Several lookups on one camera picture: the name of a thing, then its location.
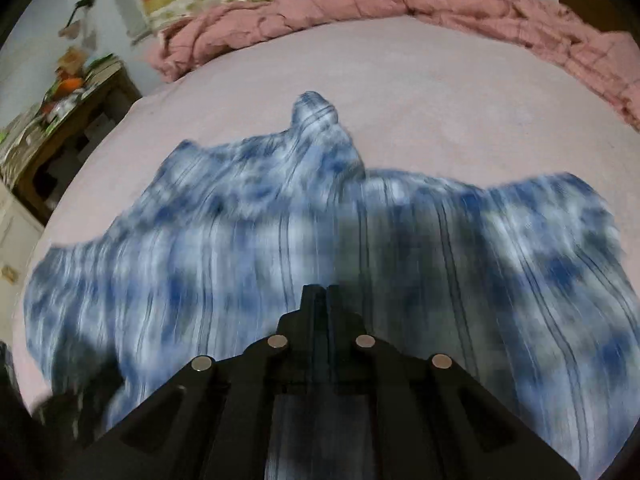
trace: pink bed sheet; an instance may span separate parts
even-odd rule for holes
[[[524,46],[561,66],[640,129],[640,50],[626,32],[600,33],[549,0],[273,0],[215,6],[173,24],[148,54],[167,81],[230,50],[323,23],[412,14],[418,20]]]

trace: white wall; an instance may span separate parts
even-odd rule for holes
[[[0,50],[0,127],[39,102],[55,78],[57,60],[71,45],[58,37],[78,0],[33,0]],[[143,59],[153,38],[131,45],[114,0],[96,0],[91,10],[97,29],[96,54],[113,52],[127,66],[143,94],[161,84]]]

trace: white cabinet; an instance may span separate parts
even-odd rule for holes
[[[42,225],[0,183],[0,340],[11,344],[12,315]]]

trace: cabinet handle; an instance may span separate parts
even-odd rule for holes
[[[0,270],[0,274],[2,274],[2,277],[12,285],[15,285],[15,283],[18,281],[18,277],[20,276],[17,270],[15,270],[12,266],[8,266],[8,265],[2,266],[2,270]]]

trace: metal screw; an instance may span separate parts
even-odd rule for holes
[[[376,339],[370,335],[362,334],[356,338],[356,345],[360,348],[371,348],[376,344]]]
[[[191,361],[191,368],[193,368],[197,372],[209,370],[209,368],[211,368],[211,358],[207,357],[206,355],[199,355],[198,357],[194,357]]]
[[[267,339],[267,343],[271,348],[283,348],[288,342],[287,338],[280,334],[272,335]]]
[[[444,354],[434,355],[433,358],[431,358],[431,362],[433,363],[433,366],[435,366],[436,368],[440,368],[441,370],[451,368],[451,365],[453,364],[451,357]]]

